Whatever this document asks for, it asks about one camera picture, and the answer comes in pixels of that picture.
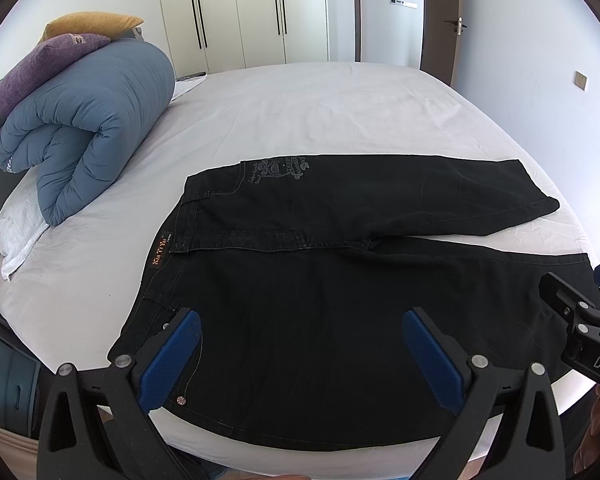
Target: wardrobe door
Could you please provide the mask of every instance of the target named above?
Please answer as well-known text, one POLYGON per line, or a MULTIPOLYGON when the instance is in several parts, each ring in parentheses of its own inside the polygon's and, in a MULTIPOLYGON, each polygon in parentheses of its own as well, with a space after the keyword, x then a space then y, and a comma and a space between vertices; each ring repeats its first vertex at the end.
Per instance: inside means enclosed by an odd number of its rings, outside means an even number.
POLYGON ((282 0, 287 63, 327 61, 326 0, 282 0))
POLYGON ((235 0, 198 0, 209 72, 245 68, 235 0))
POLYGON ((176 77, 208 72, 195 0, 161 0, 176 77))
POLYGON ((280 0, 237 0, 247 67, 285 62, 280 0))

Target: metal rivet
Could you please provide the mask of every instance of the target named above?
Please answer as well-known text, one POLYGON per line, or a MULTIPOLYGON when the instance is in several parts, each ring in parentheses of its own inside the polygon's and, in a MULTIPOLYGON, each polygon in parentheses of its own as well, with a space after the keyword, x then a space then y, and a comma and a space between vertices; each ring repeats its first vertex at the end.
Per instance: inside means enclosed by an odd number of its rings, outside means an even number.
POLYGON ((131 356, 127 354, 122 354, 116 357, 116 366, 118 368, 126 368, 131 364, 131 356))
POLYGON ((73 369, 74 367, 72 367, 69 363, 65 363, 58 368, 58 375, 65 377, 69 375, 73 369))
POLYGON ((489 364, 489 360, 484 355, 474 355, 471 362, 476 368, 486 368, 489 364))
POLYGON ((536 375, 544 375, 544 367, 540 363, 533 363, 531 365, 531 371, 536 375))

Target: clothing label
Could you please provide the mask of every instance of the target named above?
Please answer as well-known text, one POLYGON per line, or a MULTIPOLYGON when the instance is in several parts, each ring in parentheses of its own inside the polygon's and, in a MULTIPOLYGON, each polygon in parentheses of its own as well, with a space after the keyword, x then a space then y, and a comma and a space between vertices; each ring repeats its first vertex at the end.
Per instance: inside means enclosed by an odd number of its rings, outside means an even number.
POLYGON ((264 158, 253 163, 253 172, 249 182, 259 184, 263 178, 280 178, 293 176, 299 180, 304 171, 309 169, 305 156, 284 156, 279 158, 264 158))
POLYGON ((154 247, 154 251, 152 252, 152 258, 149 262, 150 269, 161 269, 162 264, 164 263, 164 257, 166 253, 169 252, 169 244, 171 243, 171 238, 173 237, 173 233, 168 231, 162 231, 160 236, 158 237, 158 243, 154 247))

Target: human hand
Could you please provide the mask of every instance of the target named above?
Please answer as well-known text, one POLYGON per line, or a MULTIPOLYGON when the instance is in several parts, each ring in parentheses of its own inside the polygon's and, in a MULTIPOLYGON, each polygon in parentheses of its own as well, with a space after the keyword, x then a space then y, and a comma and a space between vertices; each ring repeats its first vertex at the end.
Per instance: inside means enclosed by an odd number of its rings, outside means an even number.
POLYGON ((573 457, 573 472, 581 473, 600 457, 600 384, 596 386, 598 398, 591 409, 591 423, 573 457))

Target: white bed sheet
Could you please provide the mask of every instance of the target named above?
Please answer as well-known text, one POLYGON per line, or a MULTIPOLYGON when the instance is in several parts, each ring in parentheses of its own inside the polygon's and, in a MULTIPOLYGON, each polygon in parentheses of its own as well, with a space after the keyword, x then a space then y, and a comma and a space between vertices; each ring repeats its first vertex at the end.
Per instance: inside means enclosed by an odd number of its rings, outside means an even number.
MULTIPOLYGON (((423 72, 374 64, 291 64, 209 76, 173 102, 102 196, 47 230, 11 282, 0 278, 0 312, 52 370, 108 365, 138 291, 158 228, 186 177, 277 155, 411 153, 518 158, 560 209, 488 237, 436 237, 503 251, 596 256, 578 219, 538 164, 493 121, 423 72)), ((560 412, 592 382, 570 372, 554 384, 560 412)), ((165 409, 152 419, 167 443, 227 466, 321 479, 408 476, 435 440, 340 452, 252 446, 209 433, 165 409)), ((474 458, 485 455, 490 421, 474 458)))

